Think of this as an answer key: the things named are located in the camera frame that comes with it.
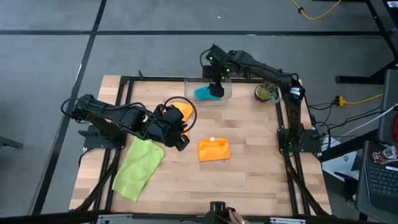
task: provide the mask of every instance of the laptop keyboard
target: laptop keyboard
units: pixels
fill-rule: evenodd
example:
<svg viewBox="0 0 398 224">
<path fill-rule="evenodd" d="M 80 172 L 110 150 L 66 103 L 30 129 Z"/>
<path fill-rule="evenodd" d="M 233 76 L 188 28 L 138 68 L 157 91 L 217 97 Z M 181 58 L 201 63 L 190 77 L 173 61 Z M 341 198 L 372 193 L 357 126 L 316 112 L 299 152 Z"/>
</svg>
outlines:
<svg viewBox="0 0 398 224">
<path fill-rule="evenodd" d="M 372 193 L 398 198 L 398 172 L 369 164 L 366 167 Z"/>
</svg>

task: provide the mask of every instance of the wooden table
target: wooden table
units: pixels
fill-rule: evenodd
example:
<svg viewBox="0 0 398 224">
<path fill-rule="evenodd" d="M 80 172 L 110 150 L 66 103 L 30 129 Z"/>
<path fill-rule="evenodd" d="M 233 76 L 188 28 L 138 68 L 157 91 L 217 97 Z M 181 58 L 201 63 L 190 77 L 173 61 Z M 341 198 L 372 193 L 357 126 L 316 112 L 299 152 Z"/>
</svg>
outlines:
<svg viewBox="0 0 398 224">
<path fill-rule="evenodd" d="M 114 104 L 119 80 L 120 76 L 104 76 L 98 99 Z M 254 99 L 254 88 L 258 84 L 232 85 L 233 96 L 226 105 L 197 106 L 198 119 L 189 132 L 191 143 L 182 152 L 158 144 L 164 149 L 165 157 L 138 201 L 134 203 L 115 192 L 112 212 L 204 215 L 211 201 L 224 201 L 244 215 L 292 215 L 284 159 L 278 152 L 275 104 Z M 183 82 L 138 81 L 134 82 L 131 102 L 140 101 L 148 110 L 153 110 L 167 98 L 183 96 L 183 93 Z M 306 128 L 311 126 L 304 102 L 302 123 Z M 196 142 L 209 137 L 227 138 L 231 159 L 199 162 Z M 119 165 L 132 139 L 131 135 L 127 137 Z M 320 163 L 312 154 L 300 155 L 306 186 L 322 208 L 330 213 Z M 104 149 L 95 149 L 81 160 L 71 209 L 79 206 L 97 184 L 103 157 Z M 104 208 L 107 191 L 108 184 L 104 187 L 100 208 Z M 299 212 L 303 213 L 299 192 L 296 186 Z"/>
</svg>

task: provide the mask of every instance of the blue cloth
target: blue cloth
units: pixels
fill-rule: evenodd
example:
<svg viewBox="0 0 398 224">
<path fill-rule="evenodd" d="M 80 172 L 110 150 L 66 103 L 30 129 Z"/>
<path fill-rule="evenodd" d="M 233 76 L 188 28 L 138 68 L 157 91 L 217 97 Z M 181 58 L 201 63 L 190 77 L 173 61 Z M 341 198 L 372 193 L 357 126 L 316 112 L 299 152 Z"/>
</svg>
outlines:
<svg viewBox="0 0 398 224">
<path fill-rule="evenodd" d="M 195 98 L 197 100 L 219 100 L 220 97 L 215 97 L 210 94 L 209 86 L 197 88 L 195 91 Z"/>
</svg>

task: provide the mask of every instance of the green cloth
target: green cloth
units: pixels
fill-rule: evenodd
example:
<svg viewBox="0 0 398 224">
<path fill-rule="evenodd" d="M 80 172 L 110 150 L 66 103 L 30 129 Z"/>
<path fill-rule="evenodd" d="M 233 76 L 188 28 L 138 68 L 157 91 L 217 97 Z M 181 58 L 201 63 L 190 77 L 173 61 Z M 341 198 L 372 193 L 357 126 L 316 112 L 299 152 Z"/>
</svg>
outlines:
<svg viewBox="0 0 398 224">
<path fill-rule="evenodd" d="M 112 189 L 122 197 L 137 202 L 141 190 L 163 157 L 163 149 L 151 140 L 143 141 L 135 137 L 116 174 Z"/>
</svg>

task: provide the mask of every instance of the orange cloth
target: orange cloth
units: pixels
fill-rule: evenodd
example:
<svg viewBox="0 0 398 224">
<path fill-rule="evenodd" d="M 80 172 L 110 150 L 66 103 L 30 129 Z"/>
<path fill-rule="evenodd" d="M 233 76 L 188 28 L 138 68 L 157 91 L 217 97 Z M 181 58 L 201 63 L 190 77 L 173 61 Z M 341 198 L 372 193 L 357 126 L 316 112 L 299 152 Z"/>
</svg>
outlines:
<svg viewBox="0 0 398 224">
<path fill-rule="evenodd" d="M 193 113 L 193 107 L 188 104 L 188 103 L 180 103 L 180 102 L 174 102 L 172 103 L 176 108 L 178 108 L 181 113 L 184 115 L 184 117 L 182 118 L 182 120 L 184 122 L 187 122 L 189 116 L 191 116 L 191 114 Z"/>
<path fill-rule="evenodd" d="M 228 140 L 225 138 L 206 138 L 198 141 L 199 161 L 215 161 L 220 159 L 230 159 Z"/>
</svg>

